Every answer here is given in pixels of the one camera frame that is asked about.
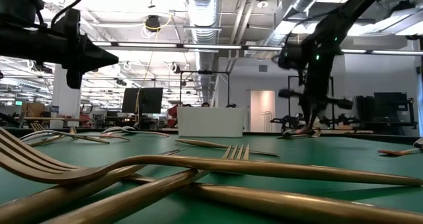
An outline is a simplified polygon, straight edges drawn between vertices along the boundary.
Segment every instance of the red object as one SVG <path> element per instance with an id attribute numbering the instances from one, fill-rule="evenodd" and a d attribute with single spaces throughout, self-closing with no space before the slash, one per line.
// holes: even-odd
<path id="1" fill-rule="evenodd" d="M 178 118 L 177 108 L 178 108 L 178 105 L 175 105 L 172 108 L 169 108 L 169 110 L 167 110 L 167 114 L 171 116 L 172 118 Z"/>
<path id="2" fill-rule="evenodd" d="M 173 127 L 176 124 L 176 119 L 168 119 L 167 125 Z"/>

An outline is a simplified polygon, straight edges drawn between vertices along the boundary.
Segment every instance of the wooden utensil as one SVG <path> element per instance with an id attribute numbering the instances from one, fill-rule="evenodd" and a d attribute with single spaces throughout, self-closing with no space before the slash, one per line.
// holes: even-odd
<path id="1" fill-rule="evenodd" d="M 239 149 L 237 159 L 241 159 L 243 154 L 244 145 Z M 234 159 L 237 153 L 238 145 L 233 149 L 232 154 L 229 157 L 231 146 L 229 146 L 222 156 L 222 159 Z M 150 204 L 159 201 L 160 199 L 168 196 L 172 192 L 189 185 L 191 182 L 195 182 L 206 175 L 210 171 L 208 170 L 187 170 L 174 174 L 170 177 L 155 181 L 149 185 L 143 185 L 139 188 L 134 188 L 115 196 L 106 198 L 87 205 L 71 213 L 59 216 L 53 220 L 50 220 L 49 224 L 58 223 L 109 223 L 115 222 L 128 215 L 149 206 Z"/>
<path id="2" fill-rule="evenodd" d="M 139 174 L 125 180 L 142 185 L 155 181 Z M 182 193 L 301 223 L 423 223 L 421 213 L 290 192 L 194 183 Z"/>
<path id="3" fill-rule="evenodd" d="M 406 151 L 388 151 L 388 150 L 379 150 L 377 152 L 383 153 L 386 155 L 394 155 L 394 156 L 403 156 L 403 155 L 410 155 L 415 154 L 416 151 L 422 151 L 420 148 L 409 149 Z"/>
<path id="4" fill-rule="evenodd" d="M 38 137 L 42 137 L 42 136 L 45 136 L 45 135 L 52 135 L 52 134 L 60 134 L 62 136 L 72 137 L 72 138 L 75 138 L 75 139 L 86 139 L 86 140 L 89 140 L 89 141 L 96 141 L 96 142 L 101 142 L 101 143 L 105 143 L 105 144 L 110 143 L 109 141 L 92 138 L 92 137 L 103 137 L 104 135 L 77 135 L 77 134 L 65 133 L 65 132 L 54 131 L 54 130 L 36 131 L 36 132 L 31 133 L 31 134 L 24 135 L 23 137 L 21 137 L 21 140 L 22 141 L 30 141 L 31 139 L 36 139 Z M 118 138 L 118 139 L 130 141 L 128 138 L 125 138 L 125 137 L 122 137 L 122 136 L 119 136 L 119 135 L 108 135 L 106 137 L 107 138 Z"/>
<path id="5" fill-rule="evenodd" d="M 32 129 L 35 131 L 35 133 L 37 131 L 44 131 L 45 130 L 44 127 L 41 126 L 40 124 L 31 123 L 30 125 L 31 125 Z M 55 135 L 55 136 L 50 137 L 50 138 L 42 139 L 41 141 L 36 141 L 36 142 L 29 143 L 28 145 L 30 145 L 32 147 L 40 146 L 40 145 L 47 145 L 47 144 L 49 144 L 51 142 L 60 140 L 62 138 L 64 138 L 64 136 L 62 136 L 62 135 Z"/>
<path id="6" fill-rule="evenodd" d="M 107 130 L 104 130 L 102 133 L 108 133 L 108 132 L 126 132 L 126 133 L 134 133 L 134 134 L 153 134 L 153 135 L 163 135 L 165 137 L 169 137 L 169 134 L 161 133 L 161 132 L 155 132 L 155 131 L 137 131 L 135 128 L 131 127 L 113 127 L 108 128 Z"/>
<path id="7" fill-rule="evenodd" d="M 189 144 L 189 145 L 197 145 L 201 147 L 213 147 L 213 148 L 223 148 L 223 149 L 228 148 L 227 145 L 217 144 L 217 143 L 208 142 L 208 141 L 198 141 L 198 140 L 190 140 L 190 139 L 176 139 L 175 141 Z M 250 150 L 250 152 L 254 154 L 259 154 L 259 155 L 270 155 L 270 156 L 279 157 L 279 155 L 275 153 L 253 151 L 253 150 Z"/>
<path id="8" fill-rule="evenodd" d="M 232 172 L 280 178 L 326 180 L 338 182 L 360 182 L 368 184 L 391 184 L 421 186 L 423 180 L 391 174 L 379 174 L 344 168 L 315 167 L 263 161 L 234 161 L 203 157 L 167 157 L 163 155 L 140 155 L 129 157 L 99 168 L 81 168 L 57 161 L 0 128 L 0 166 L 29 180 L 69 184 L 100 178 L 107 172 L 130 165 L 168 165 L 204 169 L 217 172 Z"/>
<path id="9" fill-rule="evenodd" d="M 174 155 L 185 149 L 167 151 L 161 155 Z M 38 223 L 58 210 L 83 198 L 89 197 L 118 182 L 146 165 L 134 165 L 113 170 L 92 182 L 74 185 L 58 185 L 25 198 L 13 200 L 0 206 L 0 223 Z"/>

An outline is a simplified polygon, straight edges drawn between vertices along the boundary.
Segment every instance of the table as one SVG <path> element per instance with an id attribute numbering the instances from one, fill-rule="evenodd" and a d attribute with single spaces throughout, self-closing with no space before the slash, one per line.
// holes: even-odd
<path id="1" fill-rule="evenodd" d="M 37 118 L 37 117 L 27 117 L 24 118 L 27 121 L 63 121 L 63 127 L 67 127 L 67 122 L 88 122 L 86 119 L 79 118 Z"/>
<path id="2" fill-rule="evenodd" d="M 125 157 L 144 154 L 158 154 L 172 149 L 188 148 L 179 155 L 200 157 L 221 157 L 224 149 L 195 147 L 176 144 L 177 135 L 161 137 L 154 135 L 127 135 L 130 142 L 111 139 L 110 145 L 99 145 L 90 141 L 73 141 L 63 138 L 53 144 L 37 147 L 51 157 L 84 167 L 98 167 L 118 161 Z M 378 149 L 405 150 L 409 145 L 369 141 L 347 137 L 320 137 L 318 139 L 299 138 L 291 140 L 276 139 L 271 135 L 245 135 L 243 138 L 192 138 L 228 145 L 250 144 L 251 149 L 275 152 L 280 157 L 267 157 L 250 154 L 251 160 L 278 161 L 302 165 L 323 165 L 340 168 L 352 168 L 372 172 L 384 172 L 423 178 L 420 154 L 398 158 L 382 157 Z M 138 173 L 154 178 L 162 178 L 185 170 L 177 167 L 149 165 Z M 381 207 L 423 212 L 423 188 L 407 188 L 378 184 L 352 184 L 341 182 L 323 182 L 313 180 L 294 180 L 259 176 L 232 174 L 209 174 L 199 182 L 245 186 L 297 192 L 320 197 L 336 198 L 373 204 Z M 0 204 L 25 197 L 50 187 L 19 178 L 0 169 Z M 106 190 L 81 201 L 70 209 L 95 202 L 107 196 L 129 190 L 137 184 L 117 183 Z M 119 221 L 118 223 L 281 223 L 261 214 L 222 205 L 216 202 L 198 200 L 182 194 L 169 197 Z"/>

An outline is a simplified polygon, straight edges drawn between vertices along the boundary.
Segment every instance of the silver ventilation duct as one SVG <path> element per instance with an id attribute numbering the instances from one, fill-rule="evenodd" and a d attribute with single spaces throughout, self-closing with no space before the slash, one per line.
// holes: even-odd
<path id="1" fill-rule="evenodd" d="M 270 35 L 262 43 L 262 46 L 278 46 L 285 38 L 286 34 L 292 29 L 292 23 L 286 21 L 285 19 L 296 15 L 297 13 L 304 12 L 317 1 L 317 0 L 289 0 L 290 6 L 283 9 L 282 21 L 275 29 L 270 33 Z"/>
<path id="2" fill-rule="evenodd" d="M 218 24 L 219 0 L 188 0 L 188 14 L 192 26 L 216 27 Z M 217 31 L 210 29 L 192 30 L 192 38 L 196 44 L 216 44 Z M 196 52 L 197 70 L 216 70 L 215 54 L 209 52 Z M 202 88 L 203 101 L 207 102 L 212 97 L 210 94 L 210 76 L 199 76 L 199 85 Z"/>

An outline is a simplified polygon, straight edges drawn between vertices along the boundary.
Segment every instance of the cable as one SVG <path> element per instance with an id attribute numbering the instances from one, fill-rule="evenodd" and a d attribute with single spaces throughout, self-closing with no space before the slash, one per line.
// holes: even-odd
<path id="1" fill-rule="evenodd" d="M 62 9 L 60 12 L 58 12 L 52 19 L 52 25 L 53 26 L 56 23 L 56 20 L 60 17 L 60 15 L 64 14 L 67 10 L 73 8 L 74 6 L 76 6 L 79 2 L 81 2 L 82 0 L 75 0 L 75 2 L 71 3 L 70 5 L 68 5 L 66 8 Z"/>
<path id="2" fill-rule="evenodd" d="M 40 25 L 44 24 L 44 19 L 42 18 L 42 14 L 40 11 L 37 11 L 37 17 L 38 17 L 38 21 L 40 22 Z"/>
<path id="3" fill-rule="evenodd" d="M 154 42 L 157 41 L 157 35 L 159 35 L 159 31 L 156 32 L 156 38 L 154 39 Z M 138 89 L 138 92 L 137 92 L 137 98 L 136 98 L 137 100 L 135 101 L 135 114 L 138 113 L 138 109 L 139 109 L 139 93 L 141 92 L 142 86 L 144 85 L 145 78 L 147 78 L 147 74 L 148 74 L 148 71 L 149 71 L 150 65 L 151 65 L 151 60 L 153 59 L 153 54 L 154 54 L 154 52 L 151 52 L 150 61 L 148 63 L 147 69 L 145 70 L 144 79 L 141 82 L 141 88 L 139 88 Z M 139 116 L 135 116 L 135 122 L 139 122 Z"/>

